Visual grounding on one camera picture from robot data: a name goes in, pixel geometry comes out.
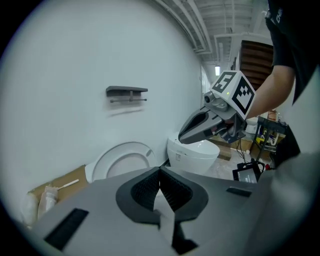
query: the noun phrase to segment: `toilet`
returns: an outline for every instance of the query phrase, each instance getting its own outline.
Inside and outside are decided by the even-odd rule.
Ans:
[[[175,133],[168,138],[167,153],[171,167],[203,175],[217,159],[220,149],[207,140],[182,144]]]
[[[246,121],[246,128],[245,128],[245,131],[248,133],[248,134],[255,134],[256,133],[256,130],[258,128],[258,117],[252,117],[252,118],[249,118]]]
[[[89,183],[131,171],[158,166],[154,152],[140,142],[126,142],[104,151],[94,162],[85,166]]]

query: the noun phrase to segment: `light fixture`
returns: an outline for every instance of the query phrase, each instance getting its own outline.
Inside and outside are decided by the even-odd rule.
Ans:
[[[215,66],[215,75],[220,76],[220,66]]]

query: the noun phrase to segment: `human arm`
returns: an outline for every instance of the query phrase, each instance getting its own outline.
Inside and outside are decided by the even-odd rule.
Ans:
[[[273,70],[256,91],[247,119],[281,105],[289,96],[295,80],[295,61],[286,35],[281,33],[270,15],[267,15],[265,23],[273,44]]]
[[[247,119],[280,106],[289,96],[295,81],[292,67],[275,65],[272,73],[255,92],[255,100]]]

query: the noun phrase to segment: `robotic arm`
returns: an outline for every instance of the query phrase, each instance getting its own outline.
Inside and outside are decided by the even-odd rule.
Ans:
[[[241,139],[255,96],[255,90],[241,71],[224,71],[204,95],[204,106],[184,123],[179,141],[191,144],[215,134],[228,143]]]

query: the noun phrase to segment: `cardboard sheet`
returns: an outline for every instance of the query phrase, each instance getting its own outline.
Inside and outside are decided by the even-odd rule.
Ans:
[[[30,192],[33,193],[38,200],[40,201],[41,199],[41,194],[45,191],[46,186],[51,186],[51,187],[57,187],[60,188],[63,185],[73,182],[74,180],[79,179],[79,181],[75,184],[72,184],[68,187],[61,188],[58,191],[58,200],[57,202],[61,202],[68,197],[72,196],[76,192],[80,191],[81,189],[85,188],[88,185],[87,179],[86,179],[86,174],[85,174],[85,165],[80,166],[79,168],[67,173],[64,176],[61,176],[59,178],[54,179],[51,182],[47,182],[45,184],[42,184]]]

